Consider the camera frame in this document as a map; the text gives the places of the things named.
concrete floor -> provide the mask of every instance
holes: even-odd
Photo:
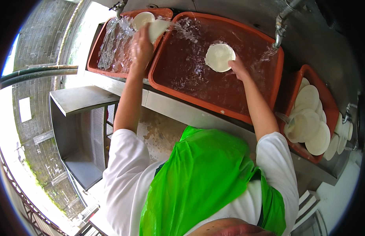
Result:
[[[168,160],[175,142],[180,140],[186,126],[177,120],[142,106],[137,136],[146,143],[151,163]],[[299,196],[306,190],[316,191],[322,183],[299,172],[295,173]]]

tap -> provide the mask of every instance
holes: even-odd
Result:
[[[275,32],[275,39],[276,41],[272,44],[272,47],[274,49],[278,49],[279,46],[282,43],[282,37],[286,36],[286,29],[288,28],[287,25],[283,26],[282,25],[282,19],[277,16],[276,19],[276,32]]]
[[[348,103],[348,105],[346,106],[346,112],[345,112],[345,117],[343,118],[343,124],[345,124],[348,120],[350,122],[352,122],[352,115],[350,114],[350,108],[353,107],[353,108],[356,108],[357,109],[357,105],[355,104],[352,104],[352,103]]]
[[[282,43],[282,37],[286,36],[286,29],[288,27],[287,25],[284,25],[286,17],[303,1],[304,0],[293,0],[292,2],[288,3],[287,0],[285,0],[287,7],[281,13],[279,13],[276,18],[276,41],[272,44],[273,48],[278,49]]]
[[[116,4],[114,4],[111,8],[109,8],[109,10],[114,10],[117,12],[116,16],[118,19],[121,19],[121,13],[124,10],[124,7],[127,4],[127,0],[121,0],[120,2],[117,2]]]

orange plastic tub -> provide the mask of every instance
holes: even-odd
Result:
[[[218,73],[204,62],[209,46],[224,42],[243,60],[273,109],[281,81],[283,50],[260,61],[272,48],[272,38],[234,20],[208,14],[183,12],[172,21],[186,29],[185,35],[179,30],[165,35],[148,74],[153,88],[251,124],[242,82],[232,70]],[[190,40],[191,33],[196,37]]]
[[[139,13],[145,12],[145,11],[153,13],[155,18],[162,17],[164,20],[171,20],[172,16],[173,16],[173,12],[169,8],[153,8],[153,9],[147,8],[147,9],[141,9],[141,10],[135,10],[135,11],[128,11],[128,12],[122,13],[121,16],[128,16],[128,17],[134,18]],[[98,67],[98,62],[100,59],[100,56],[99,56],[100,47],[104,41],[105,33],[107,32],[107,24],[111,19],[109,19],[107,22],[105,22],[99,36],[96,39],[95,45],[93,46],[93,50],[91,51],[91,55],[88,59],[87,69],[90,72],[103,74],[106,76],[127,78],[127,75],[128,75],[129,69],[130,69],[130,65],[131,65],[131,61],[130,61],[130,59],[131,59],[131,51],[130,51],[131,40],[128,40],[128,42],[124,45],[123,59],[121,60],[121,63],[119,63],[119,65],[116,68],[103,69],[103,68]],[[157,40],[155,41],[154,52],[158,48],[158,45],[159,45],[162,37],[163,37],[163,35],[160,35],[157,38]],[[120,50],[117,50],[116,54],[114,55],[114,59],[118,60],[120,58],[119,52],[120,52]]]
[[[319,91],[319,97],[323,104],[323,111],[327,116],[327,125],[332,138],[337,124],[339,111],[331,92],[309,65],[303,65],[298,72],[294,73],[290,77],[288,76],[282,79],[281,87],[284,88],[284,91],[281,91],[278,94],[275,111],[279,111],[286,116],[290,115],[294,102],[298,96],[299,87],[303,77],[305,77],[310,84],[315,86]],[[277,122],[281,134],[284,135],[283,128],[285,123],[279,118],[277,118]],[[320,156],[313,156],[307,151],[304,144],[294,144],[288,139],[286,140],[288,141],[289,146],[292,147],[301,157],[306,158],[313,163],[318,163],[322,159],[323,154]]]

white t-shirt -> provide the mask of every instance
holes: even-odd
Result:
[[[139,235],[139,221],[148,189],[156,169],[163,162],[150,165],[147,146],[131,130],[117,130],[112,136],[108,168],[104,171],[105,211],[109,224],[120,236]],[[288,235],[298,216],[298,188],[288,144],[283,135],[274,132],[263,136],[256,147],[256,164],[264,171],[268,184],[284,200]],[[221,218],[240,218],[256,225],[261,214],[260,180],[250,181],[246,191],[217,213],[189,230]]]

metal faucet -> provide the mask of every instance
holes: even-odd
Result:
[[[348,120],[350,122],[352,122],[352,115],[350,114],[350,108],[353,107],[353,108],[356,108],[357,109],[357,105],[355,104],[352,104],[352,103],[348,103],[348,105],[346,106],[346,112],[345,112],[345,117],[343,118],[343,124],[345,124]]]
[[[116,16],[118,19],[121,19],[121,13],[124,10],[124,7],[127,4],[127,0],[121,0],[121,2],[117,2],[116,4],[114,4],[111,8],[109,8],[109,10],[114,10],[117,12]]]
[[[276,41],[272,44],[273,48],[278,49],[282,43],[282,37],[286,36],[286,29],[288,28],[287,25],[284,25],[284,21],[286,17],[295,10],[301,2],[304,0],[293,0],[291,3],[288,3],[285,0],[287,7],[278,14],[276,18],[276,31],[275,31],[275,39]]]

